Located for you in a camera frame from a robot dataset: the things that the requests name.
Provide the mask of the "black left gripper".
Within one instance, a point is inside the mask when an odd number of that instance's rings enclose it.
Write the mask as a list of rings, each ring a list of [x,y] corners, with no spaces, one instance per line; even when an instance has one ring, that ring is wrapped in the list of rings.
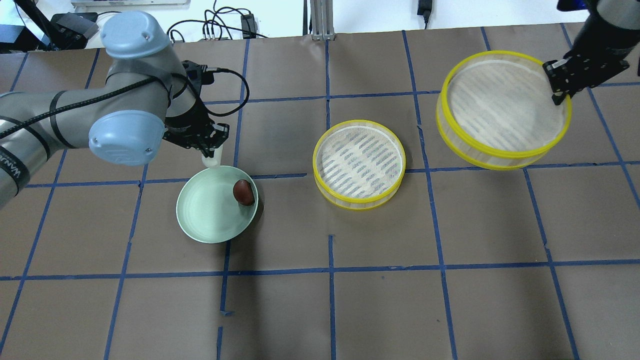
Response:
[[[199,150],[203,158],[227,141],[230,126],[216,123],[201,98],[204,85],[215,82],[214,71],[205,64],[182,61],[183,71],[172,73],[173,94],[166,112],[165,141],[185,149]]]

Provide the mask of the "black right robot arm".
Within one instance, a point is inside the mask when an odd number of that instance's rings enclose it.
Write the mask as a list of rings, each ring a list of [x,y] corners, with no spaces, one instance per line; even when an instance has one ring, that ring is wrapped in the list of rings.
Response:
[[[639,44],[637,0],[585,0],[589,11],[570,50],[542,64],[556,106],[584,89],[593,89],[626,71],[626,58]]]

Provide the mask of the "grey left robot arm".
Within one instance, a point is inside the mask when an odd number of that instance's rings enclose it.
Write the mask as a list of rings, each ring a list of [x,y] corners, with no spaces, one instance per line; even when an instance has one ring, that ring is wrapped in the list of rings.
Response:
[[[112,58],[102,88],[1,95],[1,204],[25,189],[56,152],[88,148],[121,166],[152,162],[163,141],[217,158],[229,125],[201,99],[204,65],[181,61],[151,14],[126,11],[100,38]]]

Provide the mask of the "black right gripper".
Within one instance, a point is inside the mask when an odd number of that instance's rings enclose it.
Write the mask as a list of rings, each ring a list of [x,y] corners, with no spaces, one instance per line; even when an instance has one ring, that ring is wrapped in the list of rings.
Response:
[[[542,64],[555,106],[562,105],[567,97],[572,98],[584,89],[598,87],[629,67],[630,64],[625,59],[575,51],[569,51],[562,59]]]

